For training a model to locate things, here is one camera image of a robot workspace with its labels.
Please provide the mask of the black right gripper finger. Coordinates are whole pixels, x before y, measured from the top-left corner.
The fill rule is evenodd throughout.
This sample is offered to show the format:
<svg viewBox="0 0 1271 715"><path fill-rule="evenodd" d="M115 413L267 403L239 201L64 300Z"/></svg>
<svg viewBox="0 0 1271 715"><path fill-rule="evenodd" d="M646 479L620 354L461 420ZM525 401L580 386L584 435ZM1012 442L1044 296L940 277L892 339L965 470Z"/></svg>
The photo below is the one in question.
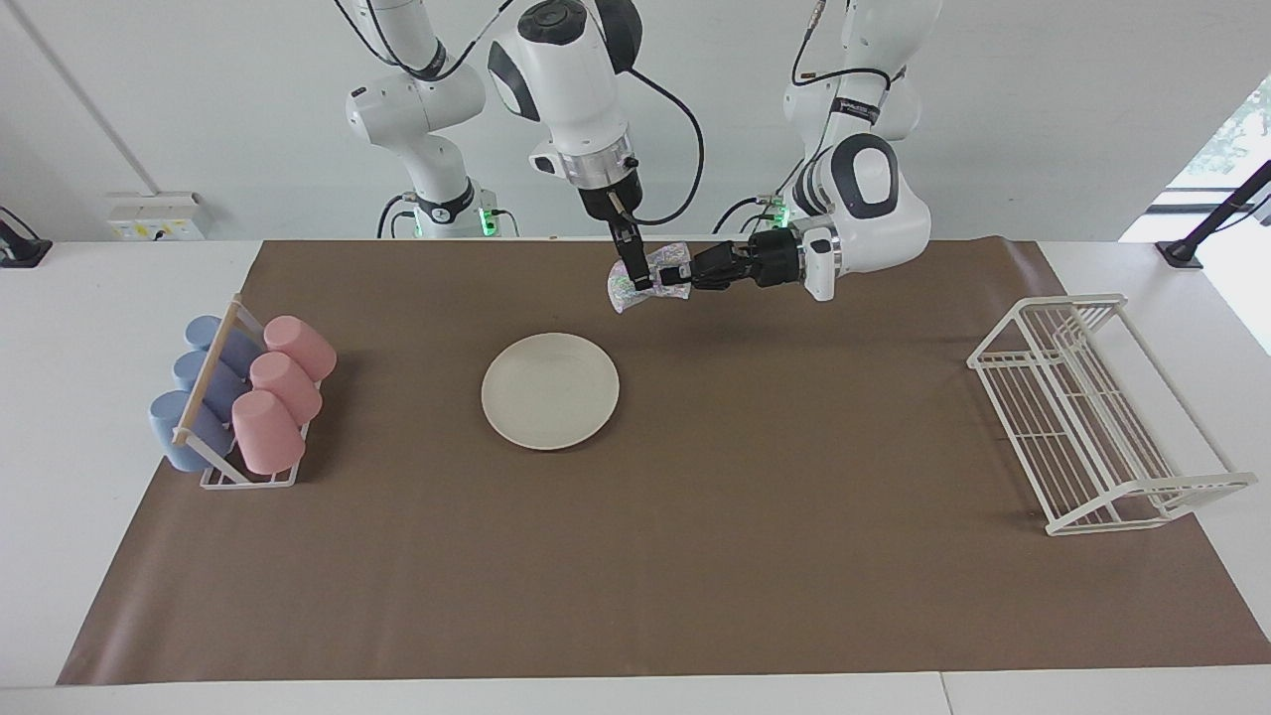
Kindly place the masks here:
<svg viewBox="0 0 1271 715"><path fill-rule="evenodd" d="M644 254L644 246L641 243L639 227L630 221L624 221L624 267L627 268L627 276L630 277L630 282L636 286L637 291L653 288L647 254Z"/></svg>
<svg viewBox="0 0 1271 715"><path fill-rule="evenodd" d="M616 245L628 279L637 291L644 290L644 250L638 226L632 222L610 222L610 235Z"/></svg>

